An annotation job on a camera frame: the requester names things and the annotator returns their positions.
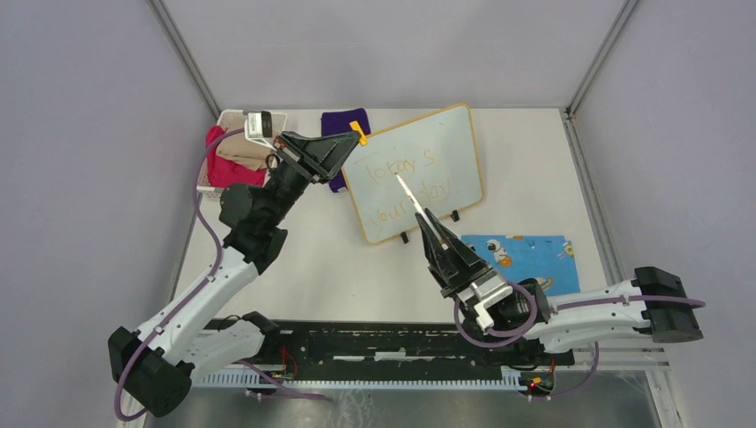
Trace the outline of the yellow marker cap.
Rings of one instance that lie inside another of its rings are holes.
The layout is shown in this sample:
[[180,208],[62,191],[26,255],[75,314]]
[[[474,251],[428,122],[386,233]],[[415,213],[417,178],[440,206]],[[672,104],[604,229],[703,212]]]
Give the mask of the yellow marker cap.
[[349,123],[349,126],[350,126],[350,128],[351,128],[352,131],[354,131],[354,132],[356,132],[356,133],[359,134],[359,144],[361,146],[366,146],[367,145],[367,136],[366,136],[366,133],[364,132],[363,128],[361,127],[360,123],[357,120],[352,120]]

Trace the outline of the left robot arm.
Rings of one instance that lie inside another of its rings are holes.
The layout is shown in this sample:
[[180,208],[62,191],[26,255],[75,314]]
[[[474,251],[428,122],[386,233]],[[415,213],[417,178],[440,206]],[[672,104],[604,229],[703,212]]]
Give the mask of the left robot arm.
[[219,219],[229,228],[224,239],[195,212],[215,244],[215,260],[157,314],[133,331],[119,327],[107,341],[117,384],[113,407],[121,422],[146,413],[165,416],[194,381],[246,358],[265,364],[278,356],[279,338],[249,319],[206,337],[200,332],[273,264],[288,235],[280,227],[285,216],[309,185],[335,178],[361,138],[357,131],[321,137],[284,131],[272,143],[280,160],[264,185],[236,183],[223,189]]

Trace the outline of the yellow framed whiteboard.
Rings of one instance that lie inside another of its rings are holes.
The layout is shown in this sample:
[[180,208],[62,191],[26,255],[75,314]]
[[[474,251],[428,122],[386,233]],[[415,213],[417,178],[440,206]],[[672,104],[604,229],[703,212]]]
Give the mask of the yellow framed whiteboard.
[[458,103],[367,137],[342,167],[363,236],[379,244],[417,227],[399,174],[438,218],[484,196],[470,107]]

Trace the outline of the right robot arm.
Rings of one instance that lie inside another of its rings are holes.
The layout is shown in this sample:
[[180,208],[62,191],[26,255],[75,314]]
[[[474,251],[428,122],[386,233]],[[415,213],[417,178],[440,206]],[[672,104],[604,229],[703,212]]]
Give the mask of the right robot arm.
[[473,346],[514,347],[521,361],[537,364],[548,354],[602,340],[703,338],[695,311],[704,302],[688,297],[681,279],[663,269],[639,267],[633,278],[596,292],[550,299],[534,278],[506,279],[430,210],[417,210],[415,219],[431,276],[453,301],[456,330]]

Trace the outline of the white orange marker pen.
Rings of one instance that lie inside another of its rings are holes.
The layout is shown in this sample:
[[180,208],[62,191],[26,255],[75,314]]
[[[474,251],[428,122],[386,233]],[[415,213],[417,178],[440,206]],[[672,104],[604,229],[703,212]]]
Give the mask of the white orange marker pen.
[[404,193],[406,194],[408,200],[411,202],[412,206],[414,207],[417,214],[421,216],[423,219],[423,222],[425,225],[427,225],[431,229],[431,234],[434,238],[436,238],[441,245],[441,248],[446,250],[448,248],[448,245],[446,241],[441,237],[440,232],[438,231],[437,227],[433,225],[433,223],[430,221],[427,213],[425,212],[423,206],[420,204],[420,202],[416,199],[413,192],[410,190],[407,183],[404,181],[404,179],[399,175],[395,174],[394,177],[399,181],[399,184],[401,185]]

